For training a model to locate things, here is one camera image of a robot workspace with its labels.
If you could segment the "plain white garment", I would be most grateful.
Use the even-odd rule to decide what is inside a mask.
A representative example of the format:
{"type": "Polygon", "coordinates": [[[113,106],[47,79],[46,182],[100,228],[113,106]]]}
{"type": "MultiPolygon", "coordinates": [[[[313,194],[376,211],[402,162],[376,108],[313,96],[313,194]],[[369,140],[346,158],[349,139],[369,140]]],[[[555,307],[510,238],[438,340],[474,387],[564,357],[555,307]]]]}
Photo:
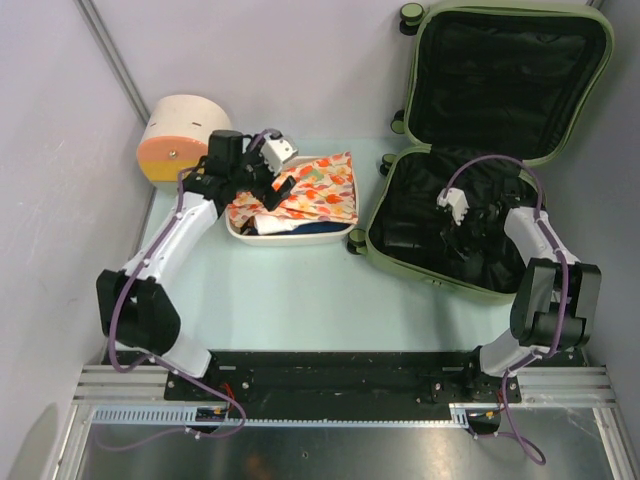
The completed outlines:
{"type": "Polygon", "coordinates": [[[303,222],[271,215],[256,215],[253,217],[253,224],[258,235],[266,236],[291,232],[301,226],[303,222]]]}

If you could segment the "white orange patterned cloth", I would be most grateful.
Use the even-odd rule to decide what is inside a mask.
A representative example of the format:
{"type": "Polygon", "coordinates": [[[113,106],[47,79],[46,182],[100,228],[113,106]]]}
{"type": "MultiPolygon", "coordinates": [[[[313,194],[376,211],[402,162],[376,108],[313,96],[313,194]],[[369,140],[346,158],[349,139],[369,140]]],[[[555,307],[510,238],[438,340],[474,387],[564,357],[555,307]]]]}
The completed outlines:
{"type": "Polygon", "coordinates": [[[249,193],[238,194],[227,209],[230,224],[257,234],[253,224],[256,215],[296,219],[303,224],[338,222],[352,225],[357,222],[356,182],[350,152],[303,159],[286,169],[275,185],[279,187],[287,177],[295,179],[295,186],[274,211],[268,211],[249,193]]]}

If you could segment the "navy blue garment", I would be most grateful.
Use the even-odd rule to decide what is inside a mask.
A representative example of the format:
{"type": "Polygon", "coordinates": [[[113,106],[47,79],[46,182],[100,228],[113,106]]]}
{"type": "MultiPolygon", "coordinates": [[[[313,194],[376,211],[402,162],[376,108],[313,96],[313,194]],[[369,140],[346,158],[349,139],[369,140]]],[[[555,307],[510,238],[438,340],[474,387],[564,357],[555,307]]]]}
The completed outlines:
{"type": "Polygon", "coordinates": [[[316,235],[316,234],[333,234],[341,232],[351,227],[351,224],[338,222],[312,222],[297,226],[293,230],[281,232],[281,235],[316,235]]]}

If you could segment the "white rectangular plastic basin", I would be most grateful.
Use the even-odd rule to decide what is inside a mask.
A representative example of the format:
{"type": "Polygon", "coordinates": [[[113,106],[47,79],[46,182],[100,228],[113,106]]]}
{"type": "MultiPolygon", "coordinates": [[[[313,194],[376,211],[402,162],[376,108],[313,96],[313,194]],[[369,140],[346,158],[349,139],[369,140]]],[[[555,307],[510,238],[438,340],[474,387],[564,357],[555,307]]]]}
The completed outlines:
{"type": "MultiPolygon", "coordinates": [[[[299,156],[291,161],[289,166],[287,166],[284,171],[288,168],[296,165],[297,162],[303,159],[314,158],[312,156],[299,156]]],[[[358,187],[357,180],[355,174],[355,182],[356,182],[356,195],[357,195],[357,208],[358,208],[358,217],[359,217],[359,200],[358,200],[358,187]]],[[[348,233],[350,233],[356,226],[356,223],[352,224],[348,229],[335,232],[333,234],[325,233],[325,234],[316,234],[316,235],[266,235],[260,236],[256,234],[253,230],[239,230],[233,227],[230,224],[229,219],[227,218],[227,210],[226,210],[226,227],[229,233],[235,237],[236,239],[251,245],[251,246],[302,246],[302,245],[318,245],[318,244],[326,244],[332,242],[338,242],[342,240],[348,233]]]]}

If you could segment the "cream drawer box orange fronts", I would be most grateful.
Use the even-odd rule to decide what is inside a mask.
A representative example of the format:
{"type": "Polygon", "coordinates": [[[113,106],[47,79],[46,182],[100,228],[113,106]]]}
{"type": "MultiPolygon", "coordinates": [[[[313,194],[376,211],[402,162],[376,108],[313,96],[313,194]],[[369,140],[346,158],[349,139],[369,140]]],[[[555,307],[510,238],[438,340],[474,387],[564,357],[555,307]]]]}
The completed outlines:
{"type": "Polygon", "coordinates": [[[139,168],[155,187],[175,189],[178,172],[195,166],[207,153],[210,134],[231,129],[226,111],[205,97],[163,97],[151,113],[137,147],[139,168]]]}

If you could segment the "green hard-shell suitcase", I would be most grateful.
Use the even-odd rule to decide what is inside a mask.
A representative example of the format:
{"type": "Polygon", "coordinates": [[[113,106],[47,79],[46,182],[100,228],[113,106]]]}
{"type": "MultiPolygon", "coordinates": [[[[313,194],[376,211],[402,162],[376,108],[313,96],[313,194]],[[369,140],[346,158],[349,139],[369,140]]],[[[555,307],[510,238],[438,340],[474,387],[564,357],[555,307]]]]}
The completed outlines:
{"type": "Polygon", "coordinates": [[[414,40],[404,107],[391,123],[408,147],[383,157],[385,185],[347,248],[396,276],[508,303],[526,270],[502,238],[456,250],[437,197],[465,192],[471,208],[536,205],[531,169],[566,146],[613,52],[614,31],[587,5],[439,1],[400,9],[414,40]]]}

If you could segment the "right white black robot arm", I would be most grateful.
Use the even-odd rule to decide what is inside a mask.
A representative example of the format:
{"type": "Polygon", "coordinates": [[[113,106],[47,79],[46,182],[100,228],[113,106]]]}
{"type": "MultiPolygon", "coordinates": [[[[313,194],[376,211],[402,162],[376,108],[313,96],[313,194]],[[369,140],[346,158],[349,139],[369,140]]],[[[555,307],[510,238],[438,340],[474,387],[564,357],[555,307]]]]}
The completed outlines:
{"type": "Polygon", "coordinates": [[[509,329],[481,346],[478,366],[461,376],[463,393],[473,401],[484,401],[496,391],[497,378],[510,378],[534,361],[587,343],[601,271],[566,249],[541,199],[533,207],[500,200],[494,220],[475,216],[474,224],[483,230],[500,230],[526,264],[514,289],[509,329]]]}

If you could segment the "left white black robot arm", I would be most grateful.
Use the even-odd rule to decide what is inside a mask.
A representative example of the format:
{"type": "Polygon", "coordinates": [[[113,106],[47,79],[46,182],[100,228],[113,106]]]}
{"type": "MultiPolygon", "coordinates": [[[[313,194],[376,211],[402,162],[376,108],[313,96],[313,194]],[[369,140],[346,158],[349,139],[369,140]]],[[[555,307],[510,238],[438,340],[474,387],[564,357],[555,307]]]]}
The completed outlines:
{"type": "Polygon", "coordinates": [[[178,172],[176,202],[150,242],[119,270],[105,269],[97,278],[101,327],[112,362],[117,345],[124,345],[140,352],[135,365],[155,361],[187,375],[185,385],[199,399],[219,392],[221,376],[209,368],[211,354],[183,329],[167,288],[238,194],[250,193],[269,211],[289,197],[296,183],[292,176],[279,186],[274,183],[297,154],[294,143],[273,128],[253,136],[234,130],[211,133],[196,165],[178,172]]]}

